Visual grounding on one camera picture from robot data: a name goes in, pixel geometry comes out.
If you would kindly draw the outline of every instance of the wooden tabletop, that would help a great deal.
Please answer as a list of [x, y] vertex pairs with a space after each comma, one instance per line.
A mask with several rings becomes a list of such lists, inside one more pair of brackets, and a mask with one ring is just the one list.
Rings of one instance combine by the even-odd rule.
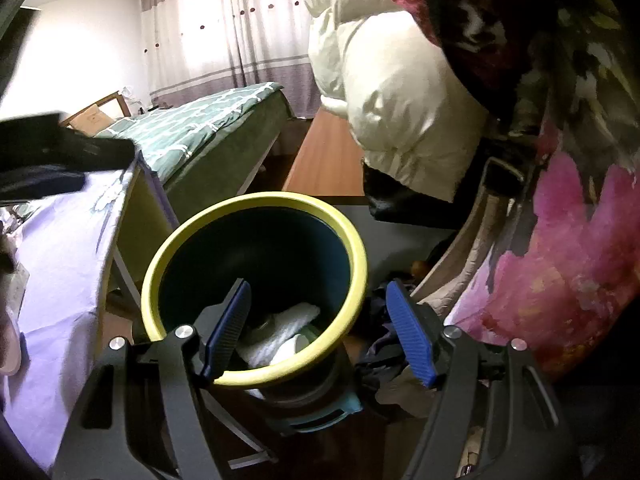
[[349, 123], [320, 108], [282, 189], [325, 199], [364, 197], [362, 156]]

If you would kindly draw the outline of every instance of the bed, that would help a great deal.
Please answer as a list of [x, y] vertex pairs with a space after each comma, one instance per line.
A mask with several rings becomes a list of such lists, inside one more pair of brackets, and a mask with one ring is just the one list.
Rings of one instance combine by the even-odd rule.
[[[124, 98], [116, 92], [92, 105], [115, 102], [123, 118], [96, 136], [134, 140], [184, 222], [246, 191], [285, 122], [292, 118], [281, 89], [274, 82], [235, 88], [138, 117], [130, 116]], [[89, 108], [61, 125], [69, 126]]]

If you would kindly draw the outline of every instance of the white wall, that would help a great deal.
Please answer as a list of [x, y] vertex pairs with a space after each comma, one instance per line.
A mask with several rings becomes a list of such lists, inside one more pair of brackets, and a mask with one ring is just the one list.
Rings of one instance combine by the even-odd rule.
[[73, 114], [125, 85], [150, 104], [138, 0], [58, 0], [40, 8], [0, 118]]

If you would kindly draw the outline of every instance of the purple cloth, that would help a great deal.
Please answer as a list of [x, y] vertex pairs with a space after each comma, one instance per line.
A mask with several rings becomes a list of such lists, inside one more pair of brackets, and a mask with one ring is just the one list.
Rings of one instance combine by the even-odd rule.
[[[94, 362], [102, 275], [134, 165], [89, 174], [82, 191], [44, 200], [16, 233], [30, 277], [18, 318], [22, 367], [3, 378], [4, 416], [46, 472]], [[143, 174], [158, 193], [155, 174]]]

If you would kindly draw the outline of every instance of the white puffer jacket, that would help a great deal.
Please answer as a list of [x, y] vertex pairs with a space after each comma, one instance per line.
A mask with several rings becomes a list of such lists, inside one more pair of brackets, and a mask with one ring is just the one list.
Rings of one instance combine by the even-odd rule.
[[322, 104], [346, 118], [366, 163], [452, 202], [486, 111], [439, 47], [391, 0], [305, 0]]

